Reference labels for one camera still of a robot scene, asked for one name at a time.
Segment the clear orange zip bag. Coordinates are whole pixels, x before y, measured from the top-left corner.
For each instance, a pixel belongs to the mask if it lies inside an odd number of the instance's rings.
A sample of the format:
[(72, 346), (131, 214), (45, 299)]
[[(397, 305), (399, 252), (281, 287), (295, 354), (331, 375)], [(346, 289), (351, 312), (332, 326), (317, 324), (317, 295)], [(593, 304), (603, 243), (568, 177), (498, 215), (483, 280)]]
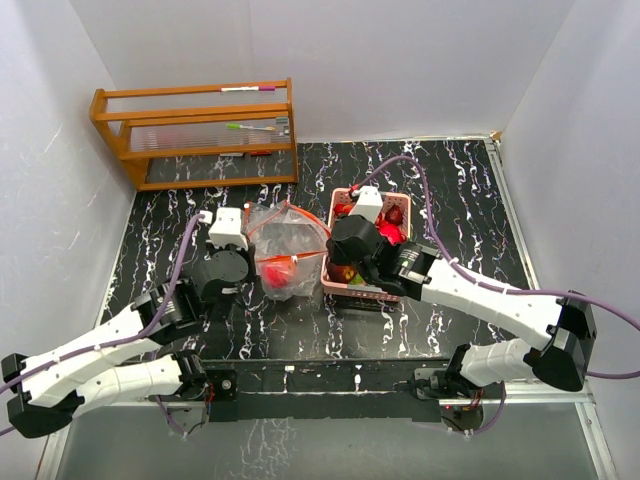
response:
[[(246, 236), (254, 247), (256, 273), (266, 296), (274, 301), (311, 297), (320, 283), (322, 261), (330, 230), (312, 213), (283, 200), (272, 207), (250, 202), (244, 207)], [(262, 269), (270, 263), (293, 264), (292, 283), (268, 288)]]

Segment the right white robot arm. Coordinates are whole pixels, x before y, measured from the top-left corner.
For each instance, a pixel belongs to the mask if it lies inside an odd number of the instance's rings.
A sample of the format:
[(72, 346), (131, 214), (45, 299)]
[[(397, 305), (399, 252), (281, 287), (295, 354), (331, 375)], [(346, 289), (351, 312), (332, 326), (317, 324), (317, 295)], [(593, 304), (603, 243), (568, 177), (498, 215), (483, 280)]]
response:
[(332, 263), (354, 268), (370, 286), (461, 311), (512, 334), (509, 341), (457, 347), (447, 368), (431, 375), (432, 390), (466, 397), (493, 383), (524, 379), (568, 392), (583, 388), (597, 336), (584, 296), (526, 292), (464, 269), (436, 249), (392, 244), (360, 215), (338, 220), (327, 247)]

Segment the red green dragon fruit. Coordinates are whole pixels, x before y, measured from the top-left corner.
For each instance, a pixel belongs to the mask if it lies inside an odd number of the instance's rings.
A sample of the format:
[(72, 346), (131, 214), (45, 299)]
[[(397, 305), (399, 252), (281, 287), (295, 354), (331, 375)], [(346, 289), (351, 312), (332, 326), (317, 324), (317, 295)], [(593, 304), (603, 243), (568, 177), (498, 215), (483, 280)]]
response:
[(271, 289), (284, 289), (288, 287), (296, 273), (293, 264), (270, 263), (262, 269), (262, 279)]

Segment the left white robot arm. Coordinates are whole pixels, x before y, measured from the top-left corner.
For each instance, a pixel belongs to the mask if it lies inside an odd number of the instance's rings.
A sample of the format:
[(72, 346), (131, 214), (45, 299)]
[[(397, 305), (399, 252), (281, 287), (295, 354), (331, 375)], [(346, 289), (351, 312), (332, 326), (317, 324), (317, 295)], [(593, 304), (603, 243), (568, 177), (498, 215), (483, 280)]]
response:
[(106, 323), (50, 352), (11, 354), (1, 362), (12, 396), (11, 427), (25, 438), (48, 436), (97, 408), (136, 398), (211, 399), (214, 387), (193, 350), (152, 361), (136, 357), (225, 320), (240, 287), (253, 279), (254, 247), (212, 247), (207, 260), (176, 283), (145, 292)]

